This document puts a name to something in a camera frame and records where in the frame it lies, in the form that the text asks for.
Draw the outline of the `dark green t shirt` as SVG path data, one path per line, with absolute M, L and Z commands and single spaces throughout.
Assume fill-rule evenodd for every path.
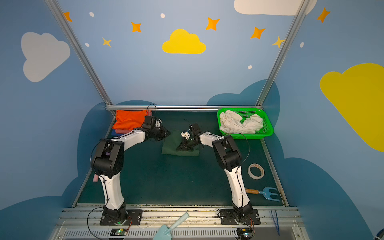
M 200 154 L 199 149 L 193 151 L 179 151 L 177 147 L 180 145 L 184 138 L 181 136 L 180 131 L 172 131 L 169 136 L 165 138 L 162 154 L 163 155 L 174 155 L 174 156 L 186 156 L 186 157 L 197 157 Z

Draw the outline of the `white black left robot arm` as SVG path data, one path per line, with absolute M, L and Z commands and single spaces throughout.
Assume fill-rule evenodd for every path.
M 142 127 L 119 137 L 101 140 L 96 145 L 91 168 L 102 182 L 105 197 L 100 222 L 102 226 L 123 226 L 129 219 L 120 183 L 125 151 L 149 139 L 158 142 L 170 135 L 171 132 L 162 125 L 160 119 L 146 116 Z

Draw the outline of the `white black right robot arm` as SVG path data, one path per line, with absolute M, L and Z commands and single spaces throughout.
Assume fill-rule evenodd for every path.
M 202 132 L 198 124 L 181 133 L 182 141 L 178 151 L 192 151 L 198 145 L 214 150 L 218 165 L 224 170 L 232 193 L 234 218 L 239 223 L 246 223 L 253 214 L 253 206 L 246 193 L 242 177 L 242 155 L 232 136 L 218 136 Z

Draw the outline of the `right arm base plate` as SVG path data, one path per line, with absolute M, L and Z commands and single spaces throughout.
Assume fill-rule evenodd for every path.
M 218 209 L 216 211 L 222 225 L 260 225 L 261 219 L 259 212 L 254 209 L 250 214 L 242 217 L 234 209 Z

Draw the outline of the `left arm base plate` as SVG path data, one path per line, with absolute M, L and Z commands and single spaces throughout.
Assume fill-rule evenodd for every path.
M 101 226 L 139 226 L 141 223 L 142 210 L 110 210 L 103 209 Z

